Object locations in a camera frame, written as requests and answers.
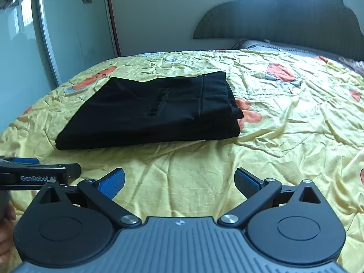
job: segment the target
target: cloud-shaped headboard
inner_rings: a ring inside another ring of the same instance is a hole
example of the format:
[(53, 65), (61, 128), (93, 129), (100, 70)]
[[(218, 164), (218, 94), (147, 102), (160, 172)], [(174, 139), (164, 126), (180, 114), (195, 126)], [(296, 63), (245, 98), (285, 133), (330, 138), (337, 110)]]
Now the cloud-shaped headboard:
[(246, 38), (364, 60), (364, 35), (343, 0), (236, 0), (208, 11), (194, 39)]

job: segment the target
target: folded clothing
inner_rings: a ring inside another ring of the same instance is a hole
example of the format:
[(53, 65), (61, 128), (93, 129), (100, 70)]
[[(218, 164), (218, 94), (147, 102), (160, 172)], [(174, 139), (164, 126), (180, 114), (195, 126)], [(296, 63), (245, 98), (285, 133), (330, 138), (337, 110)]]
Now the folded clothing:
[(237, 137), (237, 107), (225, 72), (139, 82), (110, 78), (56, 138), (57, 149), (92, 149)]

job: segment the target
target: black garment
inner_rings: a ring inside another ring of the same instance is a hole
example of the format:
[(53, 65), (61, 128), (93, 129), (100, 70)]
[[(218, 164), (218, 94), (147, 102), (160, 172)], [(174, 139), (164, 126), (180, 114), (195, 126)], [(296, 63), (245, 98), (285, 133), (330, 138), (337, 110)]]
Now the black garment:
[(237, 107), (225, 72), (138, 82), (111, 78), (56, 139), (57, 149), (92, 149), (237, 137)]

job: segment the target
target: bed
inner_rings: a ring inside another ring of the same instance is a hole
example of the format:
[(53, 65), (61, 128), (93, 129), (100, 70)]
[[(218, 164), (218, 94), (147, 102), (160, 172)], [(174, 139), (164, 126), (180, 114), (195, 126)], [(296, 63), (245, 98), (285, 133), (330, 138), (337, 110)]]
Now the bed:
[[(111, 77), (148, 81), (216, 71), (226, 72), (243, 110), (239, 137), (92, 150), (55, 148), (55, 139), (70, 118)], [(217, 219), (245, 200), (234, 186), (238, 167), (284, 185), (310, 179), (346, 229), (338, 263), (348, 272), (362, 273), (363, 87), (364, 78), (337, 61), (282, 51), (120, 57), (81, 72), (37, 101), (4, 131), (0, 155), (36, 157), (42, 164), (79, 163), (82, 174), (74, 184), (85, 178), (99, 179), (121, 167), (126, 184), (114, 201), (142, 220), (148, 215)], [(34, 195), (12, 192), (18, 217)], [(10, 271), (19, 263), (13, 250), (10, 263), (0, 271)]]

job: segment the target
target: black robotic device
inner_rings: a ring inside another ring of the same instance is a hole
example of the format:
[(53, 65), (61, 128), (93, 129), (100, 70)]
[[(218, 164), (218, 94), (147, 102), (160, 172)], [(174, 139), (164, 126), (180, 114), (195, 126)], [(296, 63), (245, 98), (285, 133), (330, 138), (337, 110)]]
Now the black robotic device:
[(51, 179), (15, 227), (23, 264), (14, 272), (345, 272), (335, 262), (344, 227), (312, 181), (282, 186), (241, 168), (234, 181), (247, 200), (217, 222), (142, 223), (112, 201), (124, 186), (122, 169), (77, 186)]

